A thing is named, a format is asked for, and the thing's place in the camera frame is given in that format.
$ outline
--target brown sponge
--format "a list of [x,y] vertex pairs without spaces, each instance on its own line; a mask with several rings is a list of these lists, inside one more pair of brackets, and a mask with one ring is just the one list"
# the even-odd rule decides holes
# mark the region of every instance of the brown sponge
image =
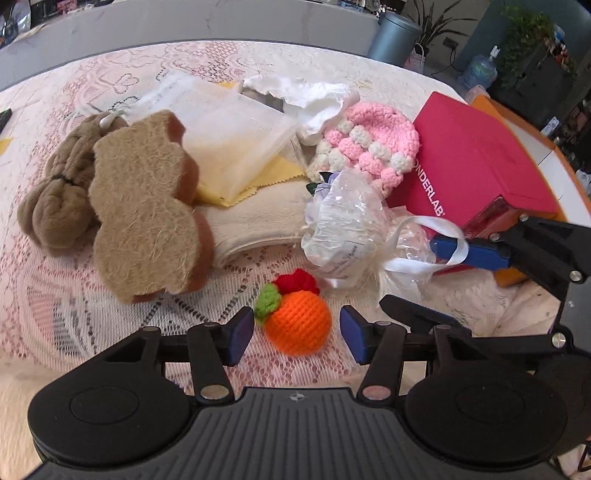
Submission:
[[102,222],[95,266],[123,303],[195,291],[207,279],[213,236],[190,206],[199,169],[180,146],[184,130],[161,111],[95,145],[89,196]]
[[95,213],[88,201],[88,187],[95,175],[95,143],[107,133],[127,126],[115,118],[102,130],[99,122],[108,113],[91,115],[57,147],[45,167],[45,178],[18,207],[23,233],[51,255],[61,255],[89,228]]

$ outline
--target crocheted orange toy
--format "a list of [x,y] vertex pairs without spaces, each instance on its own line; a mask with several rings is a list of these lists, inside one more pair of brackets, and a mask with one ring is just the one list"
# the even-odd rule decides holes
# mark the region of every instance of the crocheted orange toy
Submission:
[[332,320],[319,293],[314,277],[301,268],[261,289],[255,303],[256,323],[280,352],[311,355],[323,347]]

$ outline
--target pink tablecloth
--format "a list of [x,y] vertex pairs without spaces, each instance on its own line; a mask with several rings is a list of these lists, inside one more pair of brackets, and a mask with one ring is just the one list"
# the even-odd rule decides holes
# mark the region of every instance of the pink tablecloth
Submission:
[[[212,272],[198,293],[162,294],[154,302],[128,306],[119,304],[102,285],[91,244],[72,257],[49,258],[20,233],[17,206],[66,134],[95,109],[136,101],[171,70],[212,82],[256,73],[346,82],[364,100],[391,104],[411,119],[434,91],[459,99],[436,80],[372,60],[310,47],[241,41],[117,51],[76,61],[1,92],[0,108],[14,111],[2,134],[14,140],[0,157],[0,348],[9,355],[67,371],[141,326],[158,325],[165,334],[178,334],[203,321],[224,322],[241,306],[253,304],[262,283],[302,264],[301,251],[292,245],[257,249]],[[480,335],[512,333],[533,323],[543,329],[556,312],[552,302],[535,314],[514,312],[515,323],[501,322],[516,293],[515,288],[498,288],[490,274],[472,271],[435,279],[426,291],[426,304],[455,315]],[[536,290],[522,301],[537,294]],[[322,352],[288,358],[257,332],[240,366],[229,371],[234,386],[310,385],[360,373],[338,333],[337,314],[341,305],[350,303],[368,318],[379,318],[375,286],[369,282],[350,294],[327,293],[327,301],[334,325]],[[190,384],[186,366],[171,365],[168,372],[182,386]]]

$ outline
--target pink crocheted hat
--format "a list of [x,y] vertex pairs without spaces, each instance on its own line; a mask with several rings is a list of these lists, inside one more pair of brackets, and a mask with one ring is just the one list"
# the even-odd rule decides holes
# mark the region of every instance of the pink crocheted hat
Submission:
[[321,171],[354,167],[386,198],[413,169],[419,146],[418,132],[403,114],[380,103],[360,102],[345,111],[335,129],[324,132],[306,174],[322,181]]

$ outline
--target metal screw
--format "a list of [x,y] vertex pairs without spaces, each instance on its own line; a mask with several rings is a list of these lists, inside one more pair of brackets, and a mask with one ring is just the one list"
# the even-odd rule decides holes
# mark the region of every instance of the metal screw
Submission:
[[552,336],[552,345],[554,345],[554,348],[557,349],[561,349],[564,348],[564,346],[566,345],[566,337],[564,336],[563,333],[555,333]]
[[573,282],[579,283],[583,279],[583,274],[579,270],[573,270],[569,277]]
[[201,389],[200,394],[205,400],[221,400],[226,398],[230,391],[223,385],[208,385]]
[[383,387],[381,385],[370,385],[363,389],[362,394],[368,400],[380,401],[386,400],[386,398],[392,395],[392,392],[388,387]]

